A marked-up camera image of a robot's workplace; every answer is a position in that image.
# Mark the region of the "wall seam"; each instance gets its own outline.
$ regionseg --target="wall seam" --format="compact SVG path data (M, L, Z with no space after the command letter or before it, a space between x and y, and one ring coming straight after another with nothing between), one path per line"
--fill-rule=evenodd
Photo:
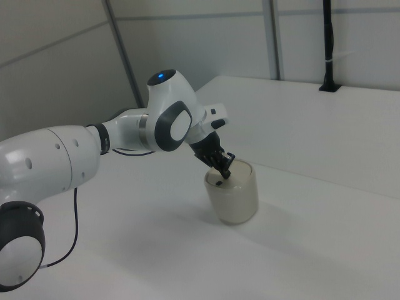
M102 27L102 26L104 26L104 25L106 25L106 24L108 24L108 21L100 22L99 24L96 24L96 25L93 25L93 26L88 27L88 28L86 28L86 29L83 29L83 30L81 30L81 31L75 32L75 33L70 34L70 35L68 35L68 36L66 36L66 37L63 37L62 39L58 39L57 41L51 42L51 43L49 43L49 44L46 44L46 45L41 46L41 47L39 47L39 48L36 48L36 49L34 49L34 50L32 50L32 51L29 51L29 52L27 52L27 53L24 53L24 54L22 54L22 55L20 55L20 56L17 56L17 57L15 57L15 58L12 58L12 59L10 59L10 60L8 60L8 61L2 62L2 63L0 63L0 69L3 68L3 67L8 66L8 65L10 65L10 64L16 63L17 61L23 60L23 59L25 59L25 58L27 58L27 57L29 57L29 56L32 56L32 55L34 55L34 54L36 54L36 53L39 53L39 52L41 52L41 51L43 51L43 50L46 50L46 49L48 49L48 48L54 47L54 46L56 46L56 45L58 45L58 44L61 44L61 43L65 42L65 41L68 41L68 40L70 40L70 39L76 38L77 36L80 36L80 35L82 35L82 34L88 33L89 31L92 31L92 30L94 30L94 29L100 28L100 27Z

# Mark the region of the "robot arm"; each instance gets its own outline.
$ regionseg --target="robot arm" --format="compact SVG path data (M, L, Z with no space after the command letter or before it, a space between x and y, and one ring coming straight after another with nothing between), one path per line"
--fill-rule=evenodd
M29 281L43 260L43 214L35 204L93 178L100 156L110 149L173 151L186 142L197 158L229 177L234 155L224 153L215 132L228 121L224 106L203 107L175 70L155 74L147 87L147 109L0 142L0 292Z

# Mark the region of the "black joint ring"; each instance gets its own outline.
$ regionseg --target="black joint ring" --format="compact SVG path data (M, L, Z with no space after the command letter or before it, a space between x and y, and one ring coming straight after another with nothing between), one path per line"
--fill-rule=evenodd
M94 126L99 132L100 143L101 143L101 153L100 155L105 155L110 150L110 137L108 135L107 128L99 123L99 124L90 124L86 127Z

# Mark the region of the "white table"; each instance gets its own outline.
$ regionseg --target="white table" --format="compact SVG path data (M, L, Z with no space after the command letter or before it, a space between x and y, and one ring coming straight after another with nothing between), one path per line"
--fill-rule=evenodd
M226 226L187 146L106 154L78 188L74 252L0 299L399 298L399 200L253 165L259 211ZM39 207L50 263L73 241L73 192Z

